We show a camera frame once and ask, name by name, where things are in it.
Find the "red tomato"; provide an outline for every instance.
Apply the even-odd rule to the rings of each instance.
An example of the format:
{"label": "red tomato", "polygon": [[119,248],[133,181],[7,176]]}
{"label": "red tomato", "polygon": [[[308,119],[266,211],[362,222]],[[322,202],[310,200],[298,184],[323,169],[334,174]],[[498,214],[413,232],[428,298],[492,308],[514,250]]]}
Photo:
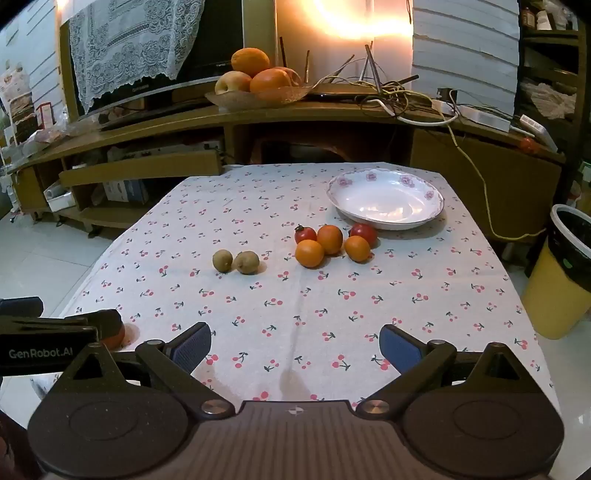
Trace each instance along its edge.
{"label": "red tomato", "polygon": [[302,240],[314,240],[316,241],[316,232],[313,228],[306,226],[303,227],[298,225],[295,227],[295,242],[299,244]]}
{"label": "red tomato", "polygon": [[519,143],[519,149],[528,155],[536,155],[540,152],[540,144],[533,138],[525,137]]}
{"label": "red tomato", "polygon": [[375,231],[375,228],[364,223],[353,225],[353,228],[349,231],[349,236],[355,235],[365,238],[370,247],[373,247],[378,239],[378,233]]}

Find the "white lace curtain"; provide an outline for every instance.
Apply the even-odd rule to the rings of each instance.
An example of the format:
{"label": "white lace curtain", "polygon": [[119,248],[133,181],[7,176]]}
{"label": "white lace curtain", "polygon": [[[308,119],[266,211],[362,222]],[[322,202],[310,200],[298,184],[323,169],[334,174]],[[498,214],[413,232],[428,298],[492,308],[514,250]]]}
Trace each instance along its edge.
{"label": "white lace curtain", "polygon": [[204,0],[97,0],[70,20],[80,103],[142,77],[175,79],[197,37]]}

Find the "orange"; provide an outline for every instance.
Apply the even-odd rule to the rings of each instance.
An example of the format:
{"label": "orange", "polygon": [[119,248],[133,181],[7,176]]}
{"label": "orange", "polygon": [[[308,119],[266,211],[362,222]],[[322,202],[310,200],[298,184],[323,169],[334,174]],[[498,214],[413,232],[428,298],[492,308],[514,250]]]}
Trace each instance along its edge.
{"label": "orange", "polygon": [[320,265],[324,258],[324,248],[314,240],[302,240],[295,248],[295,259],[307,268]]}
{"label": "orange", "polygon": [[232,68],[251,77],[270,66],[269,57],[258,48],[242,48],[232,55]]}
{"label": "orange", "polygon": [[345,240],[345,251],[354,262],[362,262],[369,258],[371,248],[368,241],[359,235],[350,236]]}
{"label": "orange", "polygon": [[251,80],[251,92],[258,93],[265,90],[290,87],[290,76],[280,69],[263,70]]}
{"label": "orange", "polygon": [[334,225],[324,225],[316,234],[318,243],[324,247],[327,255],[334,255],[343,246],[343,232]]}

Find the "cherry pattern tablecloth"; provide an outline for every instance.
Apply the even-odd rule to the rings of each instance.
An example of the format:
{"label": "cherry pattern tablecloth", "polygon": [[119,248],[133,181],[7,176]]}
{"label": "cherry pattern tablecloth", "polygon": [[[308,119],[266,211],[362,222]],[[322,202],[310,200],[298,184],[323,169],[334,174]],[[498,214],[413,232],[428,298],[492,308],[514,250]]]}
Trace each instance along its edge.
{"label": "cherry pattern tablecloth", "polygon": [[[557,406],[534,330],[501,262],[441,175],[400,167],[445,198],[434,221],[380,232],[365,264],[294,258],[294,227],[343,229],[325,194],[344,171],[378,164],[245,166],[179,184],[102,255],[63,316],[114,308],[125,349],[207,322],[212,348],[193,375],[231,400],[349,399],[355,406],[398,376],[380,354],[386,323],[458,350],[504,342]],[[220,274],[212,255],[256,252],[257,275]]]}

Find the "white plate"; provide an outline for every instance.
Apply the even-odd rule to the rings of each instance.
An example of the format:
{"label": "white plate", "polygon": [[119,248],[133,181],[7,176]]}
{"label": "white plate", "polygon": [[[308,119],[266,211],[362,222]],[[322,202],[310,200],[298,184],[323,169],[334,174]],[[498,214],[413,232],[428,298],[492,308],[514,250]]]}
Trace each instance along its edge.
{"label": "white plate", "polygon": [[366,168],[333,178],[326,189],[346,216],[381,230],[408,230],[433,220],[443,196],[429,182],[402,171]]}

